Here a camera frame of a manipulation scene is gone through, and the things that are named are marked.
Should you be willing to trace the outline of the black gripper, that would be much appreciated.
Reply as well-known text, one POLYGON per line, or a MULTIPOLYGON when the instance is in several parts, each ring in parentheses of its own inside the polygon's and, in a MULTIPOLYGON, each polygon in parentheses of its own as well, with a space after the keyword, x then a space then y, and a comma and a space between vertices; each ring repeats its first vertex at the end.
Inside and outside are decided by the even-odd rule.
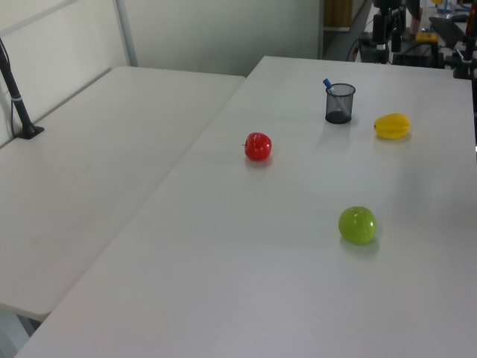
MULTIPOLYGON (((372 2, 373 6, 380 12, 373 16, 373 42, 376 46, 386 46, 388 43, 388 15, 382 13, 406 7, 406 0, 372 0, 372 2)), ((399 11, 392 16, 391 24, 391 51, 400 52, 402 19, 399 11)))

